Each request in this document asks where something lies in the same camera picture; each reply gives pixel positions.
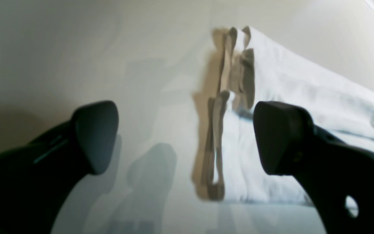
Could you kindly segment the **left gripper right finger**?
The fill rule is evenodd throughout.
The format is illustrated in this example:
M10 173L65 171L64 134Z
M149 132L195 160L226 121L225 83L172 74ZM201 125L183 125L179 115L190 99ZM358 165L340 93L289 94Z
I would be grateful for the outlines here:
M258 152L269 175L293 176L328 234L374 234L374 152L350 146L314 125L299 106L258 102Z

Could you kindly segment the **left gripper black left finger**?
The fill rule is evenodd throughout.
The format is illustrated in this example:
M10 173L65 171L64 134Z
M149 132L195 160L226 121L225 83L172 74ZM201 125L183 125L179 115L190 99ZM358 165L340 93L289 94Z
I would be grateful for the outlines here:
M0 234L49 234L74 186L108 169L118 123L113 101L83 105L70 120L0 153Z

